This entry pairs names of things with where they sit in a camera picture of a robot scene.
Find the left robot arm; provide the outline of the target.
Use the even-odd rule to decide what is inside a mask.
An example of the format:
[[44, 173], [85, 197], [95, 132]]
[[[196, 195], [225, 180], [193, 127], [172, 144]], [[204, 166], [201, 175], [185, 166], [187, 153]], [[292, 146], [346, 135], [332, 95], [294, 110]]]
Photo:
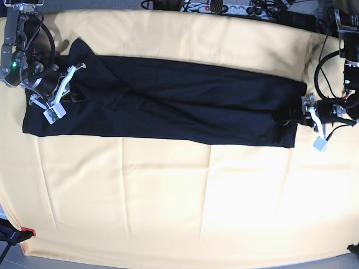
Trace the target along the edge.
[[[314, 73], [314, 86], [320, 100], [302, 98], [301, 108], [291, 112], [297, 124], [319, 128], [327, 123], [355, 126], [358, 122], [358, 1], [334, 1], [339, 49], [319, 60]], [[329, 98], [319, 88], [319, 73], [330, 59], [344, 59], [344, 96]]]

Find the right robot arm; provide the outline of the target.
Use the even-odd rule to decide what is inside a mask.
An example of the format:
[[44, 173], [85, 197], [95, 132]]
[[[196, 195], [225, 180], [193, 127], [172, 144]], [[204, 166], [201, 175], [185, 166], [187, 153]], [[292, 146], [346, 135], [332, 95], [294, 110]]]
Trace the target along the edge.
[[[125, 28], [109, 12], [100, 15], [63, 16], [63, 28], [78, 31], [69, 53], [58, 56], [55, 45], [50, 54], [34, 44], [36, 30], [43, 28], [37, 18], [31, 26], [16, 30], [15, 51], [9, 74], [16, 82], [35, 76], [35, 62], [43, 61], [44, 75], [59, 75], [80, 66], [70, 79], [70, 93], [62, 101], [65, 115], [49, 123], [38, 106], [27, 106], [23, 130], [36, 136], [89, 135], [130, 136], [143, 128], [147, 136], [155, 128], [266, 128], [277, 126], [275, 111], [301, 101], [305, 83], [220, 63], [209, 52], [211, 40], [199, 43], [193, 27], [166, 26], [155, 29], [157, 15], [150, 16], [149, 33], [133, 24]], [[196, 41], [181, 54], [165, 53], [171, 38]]]

